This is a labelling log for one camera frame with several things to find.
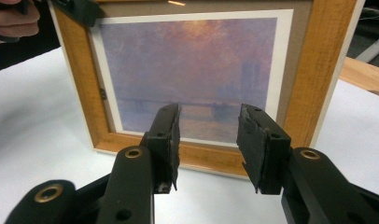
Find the framed picture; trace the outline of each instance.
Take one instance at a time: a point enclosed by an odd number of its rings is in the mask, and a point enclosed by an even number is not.
[[[52,10],[94,147],[137,145],[158,108],[180,103],[182,164],[233,175],[246,174],[235,144],[241,103],[265,109],[294,147],[316,139],[361,7],[357,0],[97,2],[104,16],[92,28]]]

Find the purple sky in painting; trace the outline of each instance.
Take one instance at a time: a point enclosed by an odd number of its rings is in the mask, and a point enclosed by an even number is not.
[[[146,131],[150,123],[133,119],[179,102],[183,123],[199,123],[183,135],[234,140],[240,104],[265,107],[275,28],[274,18],[102,24],[124,130]],[[220,124],[213,132],[234,130],[196,134],[211,122]]]

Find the picture frame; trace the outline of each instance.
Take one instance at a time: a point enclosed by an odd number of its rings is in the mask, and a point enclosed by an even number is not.
[[[172,6],[163,1],[98,0],[96,2],[103,10],[104,18],[172,13]],[[174,14],[203,12],[208,7],[217,12],[244,11],[248,8],[247,5],[254,5],[254,10],[294,8],[276,122],[291,137],[293,147],[311,146],[316,140],[317,130],[327,110],[333,87],[344,62],[347,42],[353,34],[354,21],[363,1],[259,0],[186,1],[186,3],[188,5],[185,7],[175,7]],[[155,8],[159,8],[160,4],[169,7],[167,9],[162,7],[156,12]],[[101,89],[104,90],[105,86],[101,82],[101,68],[95,56],[90,29],[76,23],[59,9],[53,8],[51,12],[73,74],[94,148],[118,152],[125,147],[138,145],[141,136],[117,133],[112,128],[114,123],[111,111],[101,95]],[[181,165],[185,167],[225,175],[246,175],[242,166],[242,155],[233,147],[181,142],[179,155]]]

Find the white tabletop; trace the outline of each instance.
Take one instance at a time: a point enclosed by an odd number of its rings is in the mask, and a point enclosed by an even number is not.
[[[316,148],[349,181],[379,194],[379,96],[339,81]],[[61,49],[0,71],[0,223],[34,186],[77,188],[111,171],[92,150]],[[280,196],[248,180],[179,169],[178,191],[157,195],[156,223],[285,223]]]

